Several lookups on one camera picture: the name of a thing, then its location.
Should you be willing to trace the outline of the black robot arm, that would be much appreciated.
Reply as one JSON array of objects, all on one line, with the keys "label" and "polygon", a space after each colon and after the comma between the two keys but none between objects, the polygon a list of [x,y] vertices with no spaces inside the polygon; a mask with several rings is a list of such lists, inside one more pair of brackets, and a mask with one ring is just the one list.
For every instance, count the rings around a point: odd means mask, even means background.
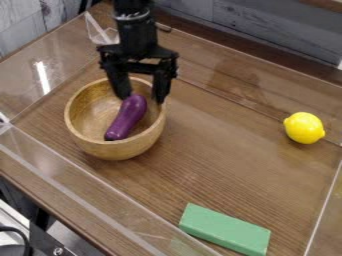
[{"label": "black robot arm", "polygon": [[100,45],[100,68],[115,95],[124,100],[132,93],[130,73],[152,76],[152,99],[162,104],[178,76],[179,54],[158,42],[152,0],[112,0],[119,42]]}]

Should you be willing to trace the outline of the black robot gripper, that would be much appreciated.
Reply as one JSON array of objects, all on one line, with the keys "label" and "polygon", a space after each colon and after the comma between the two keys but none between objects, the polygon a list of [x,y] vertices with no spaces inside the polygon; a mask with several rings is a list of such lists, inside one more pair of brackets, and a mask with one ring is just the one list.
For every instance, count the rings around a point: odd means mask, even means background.
[{"label": "black robot gripper", "polygon": [[152,98],[164,103],[176,77],[179,54],[158,43],[156,24],[150,11],[115,13],[119,42],[98,47],[100,67],[106,71],[115,95],[131,96],[128,74],[154,76]]}]

